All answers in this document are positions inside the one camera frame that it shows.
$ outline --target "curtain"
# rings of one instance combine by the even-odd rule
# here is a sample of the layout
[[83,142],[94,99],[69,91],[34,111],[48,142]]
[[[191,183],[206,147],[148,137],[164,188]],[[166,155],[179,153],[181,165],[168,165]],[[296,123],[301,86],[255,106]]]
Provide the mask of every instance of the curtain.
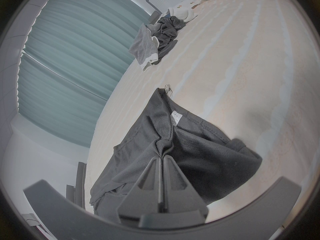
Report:
[[134,60],[128,49],[148,18],[131,0],[49,0],[23,49],[19,113],[90,147],[105,103]]

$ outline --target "black pants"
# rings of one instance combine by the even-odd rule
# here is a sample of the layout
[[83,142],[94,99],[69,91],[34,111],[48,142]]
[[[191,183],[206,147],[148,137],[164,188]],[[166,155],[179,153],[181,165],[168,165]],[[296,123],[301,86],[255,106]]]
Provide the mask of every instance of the black pants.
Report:
[[118,206],[150,159],[165,154],[174,158],[207,204],[244,184],[262,161],[242,141],[230,140],[175,104],[164,89],[156,89],[90,191],[95,214],[120,222]]

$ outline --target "clothing label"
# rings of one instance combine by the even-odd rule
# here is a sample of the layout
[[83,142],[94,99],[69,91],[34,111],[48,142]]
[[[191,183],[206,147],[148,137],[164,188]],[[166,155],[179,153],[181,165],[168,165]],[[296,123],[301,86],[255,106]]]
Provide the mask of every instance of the clothing label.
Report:
[[177,125],[180,119],[182,118],[182,114],[179,114],[177,111],[173,111],[171,116],[173,117],[174,122],[176,123],[175,125]]

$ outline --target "curtain pleat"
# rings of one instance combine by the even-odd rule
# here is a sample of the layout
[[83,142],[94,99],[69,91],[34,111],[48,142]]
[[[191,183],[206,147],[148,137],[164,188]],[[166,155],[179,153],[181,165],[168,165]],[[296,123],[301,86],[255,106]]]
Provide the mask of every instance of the curtain pleat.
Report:
[[19,113],[90,147],[105,103],[134,60],[128,49],[148,18],[131,0],[49,0],[21,57]]

